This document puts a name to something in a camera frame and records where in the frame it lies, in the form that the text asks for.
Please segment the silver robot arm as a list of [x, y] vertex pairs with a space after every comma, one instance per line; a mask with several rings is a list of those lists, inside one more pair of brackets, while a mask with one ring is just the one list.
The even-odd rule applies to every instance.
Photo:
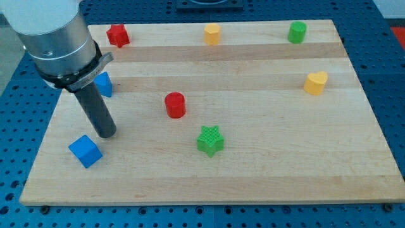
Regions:
[[92, 38], [78, 0], [1, 0], [1, 13], [40, 76], [55, 88], [83, 89], [113, 61]]

